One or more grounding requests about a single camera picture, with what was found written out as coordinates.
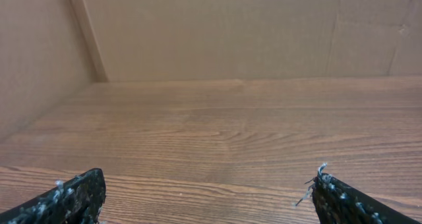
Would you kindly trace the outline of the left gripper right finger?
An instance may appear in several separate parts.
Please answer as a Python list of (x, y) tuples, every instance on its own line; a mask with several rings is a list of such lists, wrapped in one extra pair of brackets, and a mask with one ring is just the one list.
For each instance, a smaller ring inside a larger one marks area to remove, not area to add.
[(317, 169), (305, 195), (294, 204), (310, 198), (320, 224), (421, 224), (325, 173), (326, 166)]

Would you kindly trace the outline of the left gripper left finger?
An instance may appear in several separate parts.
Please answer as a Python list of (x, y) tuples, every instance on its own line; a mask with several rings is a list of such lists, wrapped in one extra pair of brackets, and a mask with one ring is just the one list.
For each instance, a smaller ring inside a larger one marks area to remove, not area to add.
[(98, 223), (106, 200), (103, 171), (93, 168), (1, 213), (6, 224)]

